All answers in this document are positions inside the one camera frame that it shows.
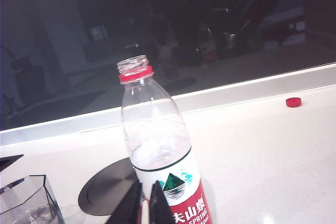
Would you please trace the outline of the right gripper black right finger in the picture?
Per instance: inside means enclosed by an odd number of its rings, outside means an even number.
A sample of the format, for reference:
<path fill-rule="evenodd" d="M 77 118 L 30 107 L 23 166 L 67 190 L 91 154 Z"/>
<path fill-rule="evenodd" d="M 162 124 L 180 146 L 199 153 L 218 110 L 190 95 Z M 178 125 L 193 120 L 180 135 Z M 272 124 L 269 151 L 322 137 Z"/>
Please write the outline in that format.
<path fill-rule="evenodd" d="M 157 180 L 151 190 L 149 202 L 149 223 L 150 224 L 174 224 L 170 206 L 164 196 L 161 184 Z"/>

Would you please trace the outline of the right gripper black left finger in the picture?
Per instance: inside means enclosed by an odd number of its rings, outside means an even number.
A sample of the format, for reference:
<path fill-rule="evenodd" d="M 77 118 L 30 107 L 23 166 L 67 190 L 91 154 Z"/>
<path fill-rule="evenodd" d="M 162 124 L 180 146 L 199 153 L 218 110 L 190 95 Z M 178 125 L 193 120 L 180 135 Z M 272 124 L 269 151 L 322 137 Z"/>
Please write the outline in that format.
<path fill-rule="evenodd" d="M 142 222 L 142 206 L 142 183 L 136 180 L 106 221 L 106 224 L 139 224 Z"/>

